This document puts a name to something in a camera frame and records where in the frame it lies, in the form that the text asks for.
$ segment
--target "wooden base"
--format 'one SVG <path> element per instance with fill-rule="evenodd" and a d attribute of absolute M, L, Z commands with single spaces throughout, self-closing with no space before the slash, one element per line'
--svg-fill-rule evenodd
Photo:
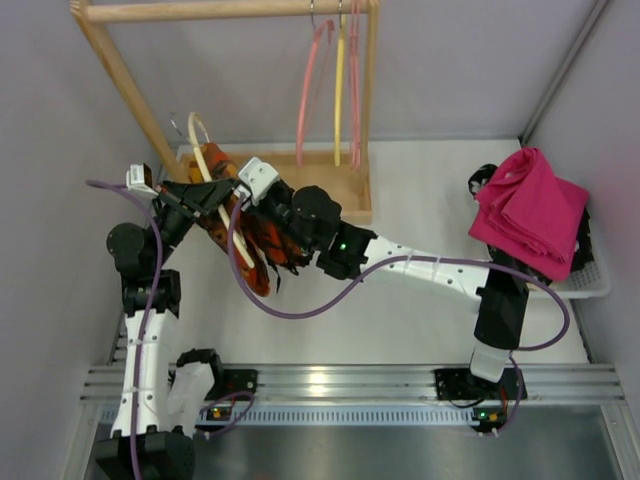
<path fill-rule="evenodd" d="M 298 167 L 295 152 L 227 152 L 231 160 L 238 166 L 251 157 L 258 157 L 269 162 L 278 170 L 282 179 L 294 190 L 309 185 L 318 185 L 329 196 L 342 205 L 342 219 L 356 225 L 371 223 L 371 192 L 369 172 L 365 169 L 354 171 L 349 166 L 349 152 L 342 152 L 341 165 L 333 163 L 333 152 L 305 152 L 304 165 Z M 178 161 L 185 169 L 195 162 L 193 154 L 185 153 Z"/>

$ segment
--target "wooden clothing rack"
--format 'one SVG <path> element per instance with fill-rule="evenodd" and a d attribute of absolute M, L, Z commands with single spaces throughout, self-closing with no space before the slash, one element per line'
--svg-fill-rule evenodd
<path fill-rule="evenodd" d="M 369 185 L 369 130 L 375 77 L 379 0 L 360 0 L 360 11 L 367 15 L 367 39 L 361 106 L 361 166 L 349 166 L 349 153 L 343 152 L 340 166 L 334 165 L 333 151 L 305 152 L 303 167 L 297 167 L 295 152 L 230 153 L 240 163 L 258 156 L 278 169 L 283 180 L 294 189 L 318 185 L 343 207 L 343 219 L 366 224 L 371 222 Z M 171 177 L 189 182 L 188 154 L 176 158 L 167 138 L 153 116 L 142 92 L 106 27 L 109 23 L 170 22 L 225 18 L 288 17 L 337 15 L 351 11 L 351 0 L 223 0 L 187 3 L 145 3 L 128 5 L 93 5 L 90 0 L 72 0 L 71 13 L 89 44 L 113 80 L 143 132 L 151 142 Z"/>

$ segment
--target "floor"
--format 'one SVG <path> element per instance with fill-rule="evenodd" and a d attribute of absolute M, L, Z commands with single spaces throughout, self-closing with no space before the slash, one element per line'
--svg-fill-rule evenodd
<path fill-rule="evenodd" d="M 600 409 L 523 408 L 498 439 L 445 427 L 242 427 L 195 438 L 194 480 L 622 480 Z M 99 435 L 108 436 L 108 427 Z M 106 477 L 92 462 L 85 477 Z"/>
<path fill-rule="evenodd" d="M 478 167 L 500 163 L 518 148 L 515 139 L 373 142 L 371 227 L 428 252 L 487 258 L 485 246 L 467 235 L 477 209 L 467 191 L 467 178 Z M 442 364 L 465 363 L 471 355 L 475 316 L 433 294 L 365 284 L 321 316 L 275 319 L 243 297 L 227 257 L 196 229 L 166 268 L 177 269 L 182 276 L 175 358 L 194 347 L 216 348 L 225 363 Z M 284 274 L 280 292 L 266 303 L 281 310 L 305 311 L 324 304 L 344 286 L 309 267 L 299 277 Z M 530 300 L 522 345 L 553 337 L 561 323 L 553 301 Z M 556 346 L 518 353 L 516 359 L 587 362 L 575 321 Z"/>

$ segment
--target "wall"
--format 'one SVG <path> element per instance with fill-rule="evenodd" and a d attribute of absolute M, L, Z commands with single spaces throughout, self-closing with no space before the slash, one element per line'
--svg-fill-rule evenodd
<path fill-rule="evenodd" d="M 613 291 L 581 313 L 600 360 L 614 362 L 640 423 L 640 3 L 613 2 L 532 144 L 587 187 Z"/>
<path fill-rule="evenodd" d="M 0 478 L 57 478 L 89 365 L 115 331 L 119 279 L 104 248 L 139 220 L 85 178 L 122 181 L 148 143 L 66 2 L 0 15 Z"/>
<path fill-rule="evenodd" d="M 382 2 L 372 134 L 519 135 L 592 3 Z M 172 138 L 169 112 L 184 119 L 198 110 L 219 142 L 293 139 L 309 17 L 124 24 L 112 32 Z M 334 85 L 328 68 L 309 139 L 333 138 Z"/>

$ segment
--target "folded pink fabric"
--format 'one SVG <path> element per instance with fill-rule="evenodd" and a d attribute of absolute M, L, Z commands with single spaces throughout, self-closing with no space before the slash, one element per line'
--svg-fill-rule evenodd
<path fill-rule="evenodd" d="M 588 198 L 583 188 L 556 178 L 537 148 L 523 148 L 477 193 L 480 209 L 469 235 L 562 281 Z"/>

